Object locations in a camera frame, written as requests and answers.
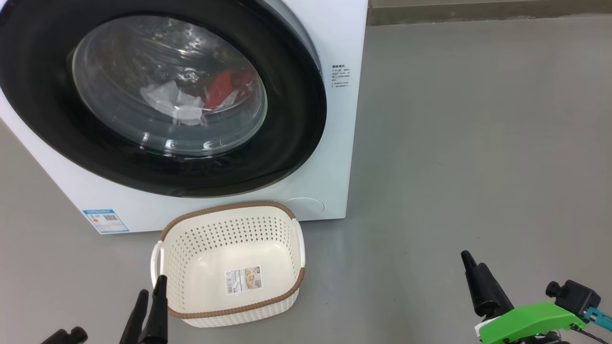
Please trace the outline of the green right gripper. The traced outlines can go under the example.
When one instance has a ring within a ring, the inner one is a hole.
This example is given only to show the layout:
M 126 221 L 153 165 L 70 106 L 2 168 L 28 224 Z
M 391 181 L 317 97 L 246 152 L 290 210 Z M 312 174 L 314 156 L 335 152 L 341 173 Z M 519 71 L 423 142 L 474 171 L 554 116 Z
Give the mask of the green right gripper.
M 474 311 L 485 319 L 474 327 L 483 344 L 510 344 L 527 337 L 587 324 L 573 313 L 549 302 L 514 308 L 487 264 L 476 264 L 467 250 L 461 252 Z

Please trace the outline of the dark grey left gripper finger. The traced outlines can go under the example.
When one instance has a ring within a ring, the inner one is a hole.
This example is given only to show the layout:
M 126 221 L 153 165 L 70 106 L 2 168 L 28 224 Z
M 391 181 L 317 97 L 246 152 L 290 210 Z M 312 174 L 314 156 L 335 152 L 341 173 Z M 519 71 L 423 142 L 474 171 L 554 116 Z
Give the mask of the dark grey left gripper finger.
M 151 309 L 139 337 L 139 344 L 168 343 L 167 276 L 157 278 L 152 294 Z
M 120 344 L 138 344 L 143 322 L 147 316 L 149 292 L 141 290 L 131 311 L 125 329 L 120 338 Z

